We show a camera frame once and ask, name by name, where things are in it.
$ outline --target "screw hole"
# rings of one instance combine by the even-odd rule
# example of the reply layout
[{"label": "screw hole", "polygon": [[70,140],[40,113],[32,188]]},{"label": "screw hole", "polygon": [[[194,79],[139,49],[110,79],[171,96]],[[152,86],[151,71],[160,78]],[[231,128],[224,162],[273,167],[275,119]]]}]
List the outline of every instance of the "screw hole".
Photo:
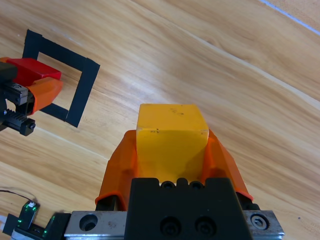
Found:
[{"label": "screw hole", "polygon": [[176,217],[167,216],[161,221],[160,230],[165,237],[173,238],[180,234],[181,224]]},{"label": "screw hole", "polygon": [[164,181],[164,182],[161,184],[161,187],[164,188],[164,189],[173,189],[173,188],[175,188],[176,186],[175,186],[174,183],[171,182],[171,181]]},{"label": "screw hole", "polygon": [[203,236],[212,237],[217,227],[210,217],[202,216],[195,221],[195,229]]},{"label": "screw hole", "polygon": [[259,230],[266,230],[269,227],[268,219],[261,214],[254,214],[251,216],[252,225]]},{"label": "screw hole", "polygon": [[96,227],[98,218],[96,215],[88,214],[81,218],[79,227],[82,231],[90,231]]}]

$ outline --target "wooden floor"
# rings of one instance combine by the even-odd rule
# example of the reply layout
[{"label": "wooden floor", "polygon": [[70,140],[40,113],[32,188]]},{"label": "wooden floor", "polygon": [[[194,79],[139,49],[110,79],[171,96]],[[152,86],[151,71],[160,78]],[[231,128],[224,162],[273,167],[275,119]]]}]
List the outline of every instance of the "wooden floor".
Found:
[{"label": "wooden floor", "polygon": [[[285,239],[320,239],[315,32],[259,0],[0,0],[0,6],[0,57],[20,58],[31,29],[101,65],[78,128],[37,112],[32,135],[0,133],[0,187],[34,194],[38,224],[54,211],[94,210],[107,161],[136,128],[141,103],[195,103],[255,202],[275,212]],[[80,73],[40,59],[63,72],[55,102],[68,107]],[[0,215],[19,214],[24,202],[1,193]]]}]

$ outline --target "metal plate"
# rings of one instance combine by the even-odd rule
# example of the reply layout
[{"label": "metal plate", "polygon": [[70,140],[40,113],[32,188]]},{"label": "metal plate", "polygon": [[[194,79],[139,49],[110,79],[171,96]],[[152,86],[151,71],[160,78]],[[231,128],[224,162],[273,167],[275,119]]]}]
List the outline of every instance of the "metal plate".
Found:
[{"label": "metal plate", "polygon": [[122,240],[126,211],[74,211],[65,230],[67,240]]}]

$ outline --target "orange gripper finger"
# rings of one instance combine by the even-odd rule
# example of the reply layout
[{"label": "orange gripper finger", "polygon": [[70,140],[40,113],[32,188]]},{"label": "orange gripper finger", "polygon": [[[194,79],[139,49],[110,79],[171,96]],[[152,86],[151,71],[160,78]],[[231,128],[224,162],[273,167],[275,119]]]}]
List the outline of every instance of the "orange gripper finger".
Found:
[{"label": "orange gripper finger", "polygon": [[201,181],[205,182],[207,178],[229,178],[237,193],[252,201],[254,199],[248,193],[234,158],[211,130],[209,130],[208,143],[204,152]]},{"label": "orange gripper finger", "polygon": [[113,152],[106,166],[99,200],[117,196],[120,200],[118,210],[127,211],[130,197],[131,181],[138,177],[136,130],[127,131],[118,147]]},{"label": "orange gripper finger", "polygon": [[61,92],[63,82],[52,77],[45,77],[27,86],[34,96],[34,107],[31,114],[50,105]]}]

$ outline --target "yellow cube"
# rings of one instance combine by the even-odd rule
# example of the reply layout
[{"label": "yellow cube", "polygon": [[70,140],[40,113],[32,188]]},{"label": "yellow cube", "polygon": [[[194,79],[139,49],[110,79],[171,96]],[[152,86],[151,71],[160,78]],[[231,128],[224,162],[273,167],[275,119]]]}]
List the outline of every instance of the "yellow cube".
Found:
[{"label": "yellow cube", "polygon": [[209,128],[194,104],[141,104],[136,127],[139,175],[199,180]]}]

